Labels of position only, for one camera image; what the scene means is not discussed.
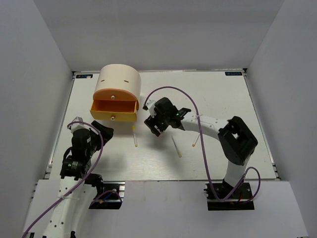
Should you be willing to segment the orange organizer drawer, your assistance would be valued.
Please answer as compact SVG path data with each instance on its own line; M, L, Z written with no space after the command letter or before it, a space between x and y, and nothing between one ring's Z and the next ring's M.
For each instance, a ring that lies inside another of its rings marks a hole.
M137 97L131 92L115 88L105 88L95 91L93 100L138 101Z

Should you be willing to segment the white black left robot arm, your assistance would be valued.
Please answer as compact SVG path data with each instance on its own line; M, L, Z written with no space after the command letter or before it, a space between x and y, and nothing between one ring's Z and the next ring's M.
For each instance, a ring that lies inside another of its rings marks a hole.
M92 172L97 164L91 158L96 152L102 153L114 130L97 121L88 124L81 118L74 119L67 127L72 133L71 147L63 156L58 204L53 206L43 233L45 238L79 237L90 204L105 191L102 176Z

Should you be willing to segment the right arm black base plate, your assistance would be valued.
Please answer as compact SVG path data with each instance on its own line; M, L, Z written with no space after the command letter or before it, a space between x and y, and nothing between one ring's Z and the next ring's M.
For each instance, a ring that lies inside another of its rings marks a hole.
M209 183L205 184L204 192L207 195L207 206L209 211L246 211L254 210L254 202L248 201L253 194L248 182L242 185L224 202L219 202L211 191Z

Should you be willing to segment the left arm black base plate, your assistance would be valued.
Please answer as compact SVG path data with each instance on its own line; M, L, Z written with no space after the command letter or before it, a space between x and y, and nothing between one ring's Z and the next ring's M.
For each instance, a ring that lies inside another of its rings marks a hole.
M89 209L118 210L122 205L124 193L124 181L103 181Z

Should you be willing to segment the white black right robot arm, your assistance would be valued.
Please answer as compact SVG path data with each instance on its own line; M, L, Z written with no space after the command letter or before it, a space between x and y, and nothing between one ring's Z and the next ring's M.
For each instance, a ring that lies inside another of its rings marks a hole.
M258 141L240 117L234 116L228 120L198 117L191 109L177 109L167 97L158 101L149 100L143 109L150 113L144 123L156 136L160 136L168 127L199 133L200 122L203 135L218 140L228 159L223 179L224 193L231 198L241 193L242 187L238 181L245 173Z

